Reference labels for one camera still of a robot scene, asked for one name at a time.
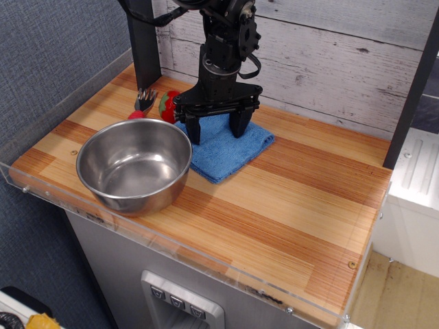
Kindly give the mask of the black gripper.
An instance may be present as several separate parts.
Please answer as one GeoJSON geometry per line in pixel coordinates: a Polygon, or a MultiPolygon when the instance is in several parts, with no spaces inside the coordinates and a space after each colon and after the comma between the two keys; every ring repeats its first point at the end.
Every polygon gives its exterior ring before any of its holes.
{"type": "Polygon", "coordinates": [[[229,127],[235,138],[246,131],[259,107],[262,87],[237,81],[238,70],[225,71],[201,64],[196,85],[174,98],[175,118],[185,122],[189,140],[200,144],[200,117],[229,113],[229,127]]]}

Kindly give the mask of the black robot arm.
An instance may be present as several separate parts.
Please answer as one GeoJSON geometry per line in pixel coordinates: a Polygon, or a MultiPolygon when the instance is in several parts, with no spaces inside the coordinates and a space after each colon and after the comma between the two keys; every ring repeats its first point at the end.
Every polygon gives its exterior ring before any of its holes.
{"type": "Polygon", "coordinates": [[[198,82],[174,97],[174,117],[184,123],[194,144],[200,143],[202,117],[228,114],[233,136],[242,136],[259,108],[263,91],[259,85],[237,81],[238,77],[246,80],[259,74],[241,73],[246,60],[261,68],[253,54],[261,38],[254,20],[254,1],[177,1],[176,9],[157,18],[133,10],[126,1],[120,5],[130,18],[154,27],[163,27],[189,10],[200,12],[206,40],[200,47],[198,82]]]}

